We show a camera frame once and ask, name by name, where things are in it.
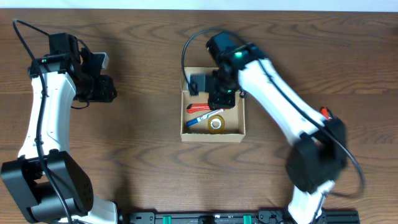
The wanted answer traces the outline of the blue whiteboard marker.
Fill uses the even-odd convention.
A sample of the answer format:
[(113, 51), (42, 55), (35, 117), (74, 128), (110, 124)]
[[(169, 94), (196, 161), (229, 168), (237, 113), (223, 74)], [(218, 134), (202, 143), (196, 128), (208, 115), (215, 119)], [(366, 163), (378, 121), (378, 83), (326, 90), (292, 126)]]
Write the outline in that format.
[(225, 109), (218, 109), (218, 110), (211, 111), (209, 113), (206, 113), (206, 114), (201, 115), (201, 116), (199, 116), (197, 118), (194, 118), (194, 119), (191, 119), (191, 120), (187, 121), (186, 125), (187, 126), (192, 126), (192, 125), (197, 124), (199, 122), (202, 122), (202, 121), (204, 121), (204, 120), (206, 120), (206, 119), (208, 119), (208, 118), (210, 118), (212, 116), (218, 115), (218, 114), (220, 114), (220, 113), (222, 113), (224, 111), (225, 111)]

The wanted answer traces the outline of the red utility knife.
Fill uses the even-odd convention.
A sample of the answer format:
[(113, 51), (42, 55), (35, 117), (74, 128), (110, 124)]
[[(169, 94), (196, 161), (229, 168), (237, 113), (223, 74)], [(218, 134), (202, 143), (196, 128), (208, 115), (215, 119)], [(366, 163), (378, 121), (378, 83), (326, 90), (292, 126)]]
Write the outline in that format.
[(215, 111), (217, 108), (210, 108), (207, 103), (192, 103), (186, 107), (186, 112), (189, 114), (196, 113), (199, 111)]

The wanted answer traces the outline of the yellow tape roll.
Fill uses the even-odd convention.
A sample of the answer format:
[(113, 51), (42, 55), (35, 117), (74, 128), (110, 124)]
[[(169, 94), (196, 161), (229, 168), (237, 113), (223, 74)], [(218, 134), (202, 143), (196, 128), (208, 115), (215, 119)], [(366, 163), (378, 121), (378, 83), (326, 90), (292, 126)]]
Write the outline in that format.
[(221, 134), (224, 131), (224, 119), (220, 115), (208, 119), (208, 130), (211, 134)]

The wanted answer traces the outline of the red black stapler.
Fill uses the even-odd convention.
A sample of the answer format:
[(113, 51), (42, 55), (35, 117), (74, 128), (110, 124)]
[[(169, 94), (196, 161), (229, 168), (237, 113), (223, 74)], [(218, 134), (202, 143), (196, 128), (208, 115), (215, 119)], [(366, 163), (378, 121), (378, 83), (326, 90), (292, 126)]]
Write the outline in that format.
[(321, 107), (320, 109), (320, 113), (327, 119), (333, 119), (333, 113), (331, 112), (331, 110), (327, 107)]

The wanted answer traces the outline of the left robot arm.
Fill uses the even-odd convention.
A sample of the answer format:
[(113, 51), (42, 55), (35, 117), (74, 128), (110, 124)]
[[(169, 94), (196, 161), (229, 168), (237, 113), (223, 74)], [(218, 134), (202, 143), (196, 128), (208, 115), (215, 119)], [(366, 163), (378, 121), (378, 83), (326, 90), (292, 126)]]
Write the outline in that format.
[(17, 159), (2, 165), (2, 181), (29, 223), (117, 223), (116, 204), (94, 194), (69, 147), (73, 101), (110, 103), (117, 95), (101, 73), (109, 58), (67, 33), (50, 34), (49, 48), (29, 68), (29, 128)]

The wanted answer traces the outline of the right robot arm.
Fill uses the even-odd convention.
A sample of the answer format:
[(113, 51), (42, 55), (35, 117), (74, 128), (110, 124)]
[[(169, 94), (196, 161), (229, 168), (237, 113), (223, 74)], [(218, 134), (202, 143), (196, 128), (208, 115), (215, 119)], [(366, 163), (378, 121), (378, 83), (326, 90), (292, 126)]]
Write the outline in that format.
[(275, 70), (254, 43), (229, 30), (206, 43), (217, 69), (211, 75), (183, 77), (192, 96), (208, 94), (211, 110), (230, 109), (235, 93), (250, 94), (271, 116), (292, 150), (286, 171), (294, 185), (288, 214), (295, 223), (314, 223), (325, 197), (346, 167), (345, 126), (310, 107)]

